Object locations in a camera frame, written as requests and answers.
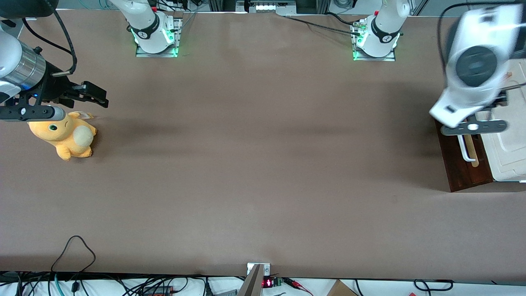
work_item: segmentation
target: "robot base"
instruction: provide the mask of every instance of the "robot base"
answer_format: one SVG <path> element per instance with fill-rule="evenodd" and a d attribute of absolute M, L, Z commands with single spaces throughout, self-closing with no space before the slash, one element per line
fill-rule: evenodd
<path fill-rule="evenodd" d="M 166 34 L 166 37 L 169 39 L 173 39 L 174 42 L 170 44 L 165 50 L 163 50 L 160 53 L 147 53 L 143 51 L 139 45 L 137 44 L 137 50 L 135 50 L 135 56 L 136 57 L 177 57 L 179 54 L 179 43 L 181 40 L 181 27 L 183 25 L 183 19 L 182 18 L 173 18 L 173 26 L 169 25 L 169 29 L 175 30 L 175 32 L 171 33 L 168 32 Z"/>
<path fill-rule="evenodd" d="M 360 20 L 360 26 L 350 26 L 351 32 L 358 32 L 360 33 L 360 36 L 354 36 L 351 35 L 352 40 L 352 59 L 354 61 L 386 61 L 386 62 L 394 62 L 396 60 L 395 56 L 395 49 L 396 48 L 396 42 L 394 43 L 393 49 L 391 52 L 383 57 L 373 57 L 368 54 L 366 54 L 363 49 L 357 46 L 358 43 L 361 43 L 363 40 L 363 37 L 365 36 L 365 33 L 367 32 L 367 20 L 361 19 Z"/>

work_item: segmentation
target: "tag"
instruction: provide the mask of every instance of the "tag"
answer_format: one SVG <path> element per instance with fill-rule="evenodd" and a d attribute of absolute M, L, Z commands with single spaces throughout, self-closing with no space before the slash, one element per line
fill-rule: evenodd
<path fill-rule="evenodd" d="M 78 119 L 92 119 L 93 118 L 93 115 L 91 115 L 90 113 L 86 113 L 84 111 L 75 111 L 75 112 L 80 114 Z"/>

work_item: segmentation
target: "digital display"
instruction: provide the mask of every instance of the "digital display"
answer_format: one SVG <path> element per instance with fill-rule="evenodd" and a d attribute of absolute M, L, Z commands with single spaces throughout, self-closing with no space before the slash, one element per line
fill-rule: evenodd
<path fill-rule="evenodd" d="M 274 287 L 274 279 L 264 279 L 263 282 L 261 282 L 262 288 L 272 288 Z"/>

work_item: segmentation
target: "silver metal cylinder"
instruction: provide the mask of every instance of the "silver metal cylinder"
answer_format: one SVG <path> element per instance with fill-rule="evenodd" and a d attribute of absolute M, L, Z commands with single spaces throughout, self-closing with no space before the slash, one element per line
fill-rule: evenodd
<path fill-rule="evenodd" d="M 22 57 L 18 66 L 2 78 L 2 80 L 10 82 L 14 85 L 20 86 L 23 90 L 28 90 L 35 86 L 46 72 L 46 60 L 39 54 L 36 54 L 33 49 L 23 42 Z"/>

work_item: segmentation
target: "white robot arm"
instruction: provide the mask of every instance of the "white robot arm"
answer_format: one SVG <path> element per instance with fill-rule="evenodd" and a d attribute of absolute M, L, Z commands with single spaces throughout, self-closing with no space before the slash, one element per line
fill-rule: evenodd
<path fill-rule="evenodd" d="M 504 121 L 498 126 L 486 122 L 483 129 L 463 121 L 474 118 L 474 113 L 491 106 L 499 96 L 508 60 L 524 53 L 525 16 L 523 4 L 500 5 L 468 11 L 452 26 L 446 48 L 447 86 L 429 111 L 446 126 L 443 133 L 491 133 L 506 128 Z"/>
<path fill-rule="evenodd" d="M 124 14 L 135 41 L 147 53 L 160 53 L 175 42 L 174 17 L 153 12 L 148 0 L 110 0 Z"/>
<path fill-rule="evenodd" d="M 367 30 L 356 46 L 372 57 L 388 55 L 400 37 L 400 29 L 409 12 L 408 0 L 382 0 L 378 14 L 365 19 Z"/>

